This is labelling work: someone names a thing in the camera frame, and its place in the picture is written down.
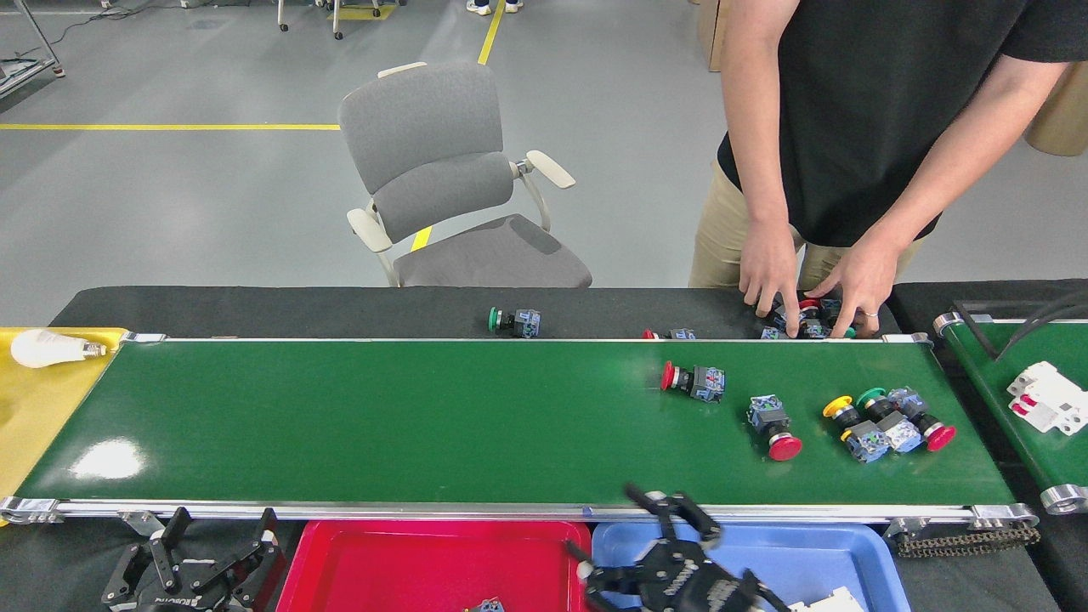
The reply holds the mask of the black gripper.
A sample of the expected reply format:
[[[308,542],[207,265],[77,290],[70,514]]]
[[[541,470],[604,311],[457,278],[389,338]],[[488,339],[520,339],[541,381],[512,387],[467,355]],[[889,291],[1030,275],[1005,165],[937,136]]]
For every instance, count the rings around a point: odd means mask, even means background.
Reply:
[[[738,577],[708,558],[704,550],[717,547],[724,528],[707,511],[682,491],[665,495],[644,491],[636,484],[623,485],[625,495],[657,519],[665,540],[643,547],[631,566],[594,564],[588,551],[564,540],[576,560],[576,576],[584,586],[588,603],[598,611],[751,611],[762,599],[762,584],[750,570]],[[700,544],[679,540],[673,518],[696,530]],[[634,595],[634,607],[618,607],[604,592]]]
[[[194,590],[183,582],[180,562],[173,556],[193,523],[186,507],[176,507],[164,525],[151,511],[123,511],[120,516],[148,540],[129,546],[120,556],[102,592],[106,607],[127,607],[128,611],[254,611],[268,603],[286,566],[272,507],[263,511],[249,544],[195,574]]]

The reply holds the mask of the person's left hand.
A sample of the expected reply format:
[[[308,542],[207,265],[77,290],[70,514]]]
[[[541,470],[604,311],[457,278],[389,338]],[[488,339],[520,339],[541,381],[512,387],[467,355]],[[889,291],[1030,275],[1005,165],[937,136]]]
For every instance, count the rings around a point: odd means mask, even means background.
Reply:
[[[902,249],[879,241],[860,241],[846,249],[830,274],[806,295],[819,298],[833,289],[841,291],[841,310],[830,336],[844,338],[853,328],[856,336],[874,336],[881,325],[882,304],[889,298]]]

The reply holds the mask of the person's right hand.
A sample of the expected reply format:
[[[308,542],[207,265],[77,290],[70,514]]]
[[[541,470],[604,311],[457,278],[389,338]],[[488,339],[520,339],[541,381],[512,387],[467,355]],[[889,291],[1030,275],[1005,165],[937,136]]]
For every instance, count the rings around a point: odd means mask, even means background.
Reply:
[[[747,236],[739,261],[739,290],[757,316],[772,310],[772,301],[786,306],[786,336],[798,336],[798,250],[788,221],[755,219],[747,225]]]

